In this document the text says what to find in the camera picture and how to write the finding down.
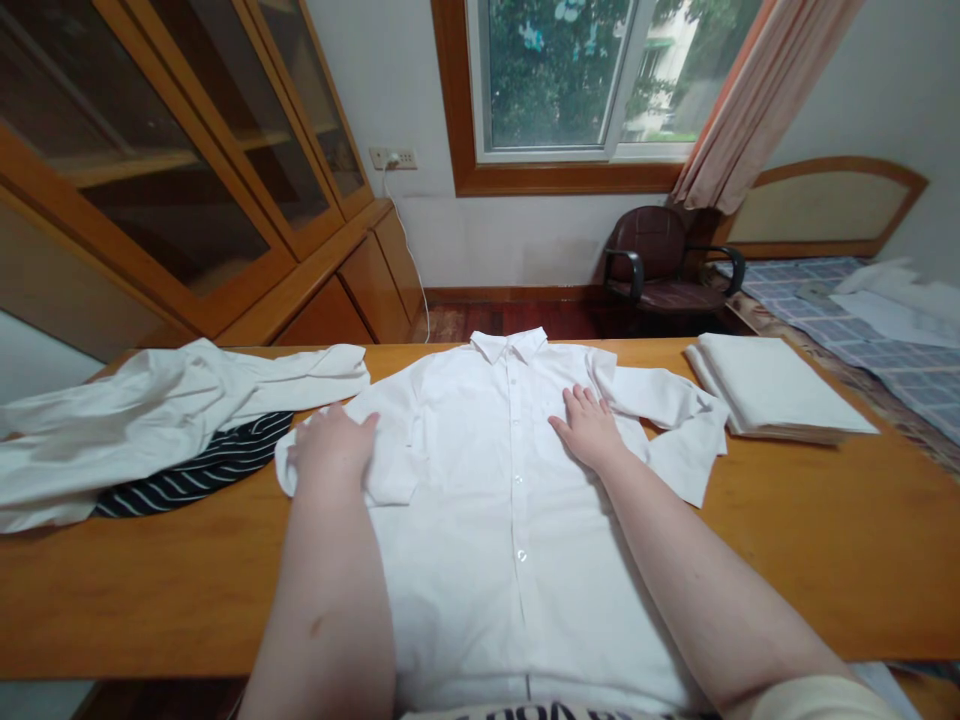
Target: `glass cabinet door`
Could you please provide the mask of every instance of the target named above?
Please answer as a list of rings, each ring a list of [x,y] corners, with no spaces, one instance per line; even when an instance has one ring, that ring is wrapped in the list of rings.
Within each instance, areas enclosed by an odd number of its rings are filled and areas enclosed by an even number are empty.
[[[188,134],[90,0],[0,0],[0,78],[0,176],[201,332],[293,268],[199,120]]]
[[[264,41],[282,66],[301,121],[322,154],[347,218],[373,199],[353,138],[317,42],[312,20],[299,0],[247,0]]]
[[[294,254],[308,257],[344,219],[275,72],[271,81],[253,21],[231,0],[125,4],[214,135],[231,144],[228,154]]]

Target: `shirt collar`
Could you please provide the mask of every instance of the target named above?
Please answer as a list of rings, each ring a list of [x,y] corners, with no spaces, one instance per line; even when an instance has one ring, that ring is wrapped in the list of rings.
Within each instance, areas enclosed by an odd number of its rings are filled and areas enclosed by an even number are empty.
[[[542,327],[535,330],[508,335],[507,337],[498,337],[496,335],[484,335],[482,332],[474,332],[470,336],[470,343],[487,359],[491,365],[500,359],[500,356],[506,350],[512,349],[520,359],[528,365],[540,348],[547,342],[547,334]]]

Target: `plaid bedsheet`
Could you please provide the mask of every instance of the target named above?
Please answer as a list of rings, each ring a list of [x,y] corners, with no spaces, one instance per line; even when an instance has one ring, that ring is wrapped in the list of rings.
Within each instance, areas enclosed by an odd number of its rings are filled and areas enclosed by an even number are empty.
[[[960,351],[890,340],[838,305],[796,296],[807,282],[833,287],[862,266],[851,257],[751,262],[742,290],[843,362],[870,371],[904,405],[960,445]],[[731,274],[729,263],[717,263],[716,269]]]

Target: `wooden headboard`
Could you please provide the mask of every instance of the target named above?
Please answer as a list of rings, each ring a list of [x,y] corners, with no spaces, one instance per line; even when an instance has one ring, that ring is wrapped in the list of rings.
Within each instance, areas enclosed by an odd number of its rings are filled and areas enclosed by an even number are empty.
[[[826,157],[760,174],[713,245],[748,258],[873,257],[924,189],[913,170],[868,157]]]

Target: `curtain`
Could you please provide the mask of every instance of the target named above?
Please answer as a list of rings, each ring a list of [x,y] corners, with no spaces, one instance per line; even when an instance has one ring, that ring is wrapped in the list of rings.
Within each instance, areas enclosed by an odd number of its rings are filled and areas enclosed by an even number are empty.
[[[862,5],[768,0],[761,7],[673,189],[678,203],[736,212]]]

